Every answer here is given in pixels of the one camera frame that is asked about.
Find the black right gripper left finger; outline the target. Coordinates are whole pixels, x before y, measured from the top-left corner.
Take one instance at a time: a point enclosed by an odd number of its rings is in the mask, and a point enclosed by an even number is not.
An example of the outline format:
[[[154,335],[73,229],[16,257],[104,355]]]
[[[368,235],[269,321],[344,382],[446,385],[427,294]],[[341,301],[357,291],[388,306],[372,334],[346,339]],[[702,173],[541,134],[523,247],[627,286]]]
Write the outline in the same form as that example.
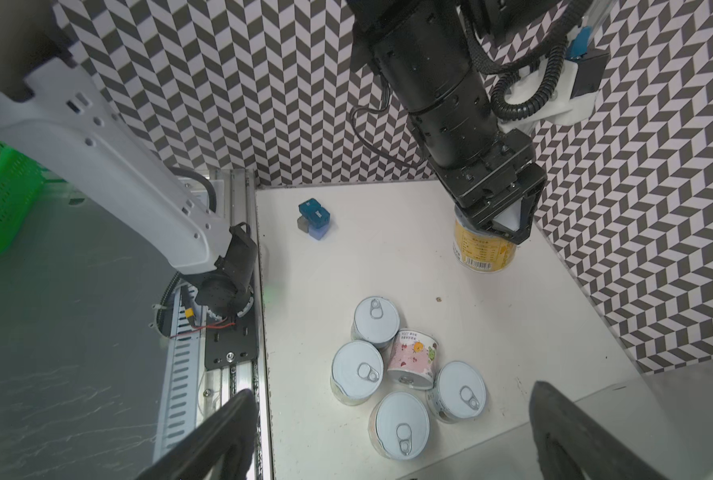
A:
[[[172,451],[144,470],[140,479],[244,479],[256,450],[256,396],[244,389],[232,396]]]

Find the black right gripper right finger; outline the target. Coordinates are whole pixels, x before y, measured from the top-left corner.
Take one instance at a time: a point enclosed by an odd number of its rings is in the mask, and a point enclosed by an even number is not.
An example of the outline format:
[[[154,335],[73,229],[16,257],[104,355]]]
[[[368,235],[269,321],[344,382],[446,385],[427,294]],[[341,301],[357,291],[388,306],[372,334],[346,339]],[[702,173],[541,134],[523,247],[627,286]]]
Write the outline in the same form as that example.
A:
[[[549,382],[535,383],[529,415],[546,479],[664,477]]]

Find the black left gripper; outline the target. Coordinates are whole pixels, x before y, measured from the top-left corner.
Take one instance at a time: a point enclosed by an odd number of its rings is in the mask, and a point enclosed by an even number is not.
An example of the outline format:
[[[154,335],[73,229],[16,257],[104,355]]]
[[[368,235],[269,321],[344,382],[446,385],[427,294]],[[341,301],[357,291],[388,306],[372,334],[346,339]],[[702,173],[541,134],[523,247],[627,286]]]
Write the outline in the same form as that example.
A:
[[[532,138],[512,130],[472,163],[460,168],[433,166],[455,206],[456,222],[472,234],[500,237],[520,245],[532,234],[546,186],[536,164]]]

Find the yellow labelled can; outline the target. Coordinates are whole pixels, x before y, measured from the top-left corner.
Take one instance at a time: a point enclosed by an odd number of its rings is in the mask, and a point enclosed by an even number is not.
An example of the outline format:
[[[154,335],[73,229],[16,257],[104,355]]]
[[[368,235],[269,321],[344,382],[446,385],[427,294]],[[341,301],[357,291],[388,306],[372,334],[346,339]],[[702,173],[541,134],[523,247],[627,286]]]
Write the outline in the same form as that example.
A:
[[[516,244],[474,228],[458,206],[454,212],[454,252],[464,266],[480,273],[495,273],[512,263],[518,250]]]

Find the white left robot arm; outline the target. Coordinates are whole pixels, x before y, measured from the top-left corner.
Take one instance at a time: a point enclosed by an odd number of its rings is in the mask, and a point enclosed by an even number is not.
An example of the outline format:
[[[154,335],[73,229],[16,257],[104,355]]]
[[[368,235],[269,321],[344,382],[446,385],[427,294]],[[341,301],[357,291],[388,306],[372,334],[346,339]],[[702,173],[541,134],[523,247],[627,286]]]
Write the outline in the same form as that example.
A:
[[[563,68],[568,34],[588,10],[571,1],[543,40],[508,63],[501,40],[546,12],[546,1],[354,1],[352,69],[369,68],[378,106],[398,98],[422,158],[464,218],[516,244],[532,233],[547,176],[524,133],[502,123],[537,113]],[[0,1],[0,141],[74,184],[156,247],[220,318],[252,307],[258,256],[250,228],[196,197],[114,112],[70,52],[46,1]]]

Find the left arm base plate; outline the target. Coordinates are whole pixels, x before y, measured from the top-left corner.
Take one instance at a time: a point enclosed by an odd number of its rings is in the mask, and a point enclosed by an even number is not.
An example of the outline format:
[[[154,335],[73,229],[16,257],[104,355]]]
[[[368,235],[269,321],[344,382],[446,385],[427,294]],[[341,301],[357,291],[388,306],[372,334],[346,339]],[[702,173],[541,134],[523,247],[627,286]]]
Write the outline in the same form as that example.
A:
[[[250,293],[252,293],[252,307],[244,316],[234,320],[234,326],[210,329],[206,332],[206,344],[204,344],[206,370],[212,371],[258,359],[260,299],[256,293],[256,273],[253,273],[250,278]]]

